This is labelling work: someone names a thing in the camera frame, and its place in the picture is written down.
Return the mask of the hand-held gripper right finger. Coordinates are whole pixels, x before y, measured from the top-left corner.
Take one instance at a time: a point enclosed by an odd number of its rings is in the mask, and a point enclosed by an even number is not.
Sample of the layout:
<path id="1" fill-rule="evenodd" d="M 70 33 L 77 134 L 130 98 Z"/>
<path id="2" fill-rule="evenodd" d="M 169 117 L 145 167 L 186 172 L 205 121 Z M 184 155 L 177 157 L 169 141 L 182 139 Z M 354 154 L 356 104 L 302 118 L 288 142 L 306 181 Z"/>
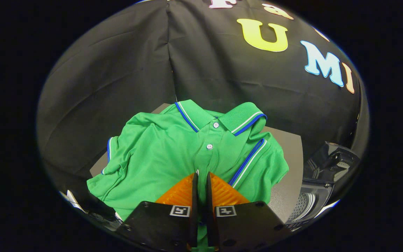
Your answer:
<path id="1" fill-rule="evenodd" d="M 208 245 L 218 252 L 258 252 L 291 235 L 263 201 L 248 201 L 219 176 L 207 175 Z"/>

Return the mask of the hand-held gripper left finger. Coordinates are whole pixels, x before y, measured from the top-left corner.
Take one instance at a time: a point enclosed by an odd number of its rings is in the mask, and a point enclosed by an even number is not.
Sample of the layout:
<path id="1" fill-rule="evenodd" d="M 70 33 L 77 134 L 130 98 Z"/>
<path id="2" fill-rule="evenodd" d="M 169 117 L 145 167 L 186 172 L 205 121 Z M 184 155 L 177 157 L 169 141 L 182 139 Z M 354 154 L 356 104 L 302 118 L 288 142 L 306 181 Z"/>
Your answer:
<path id="1" fill-rule="evenodd" d="M 197 246 L 197 181 L 195 172 L 157 201 L 139 203 L 118 235 L 150 252 L 189 252 Z"/>

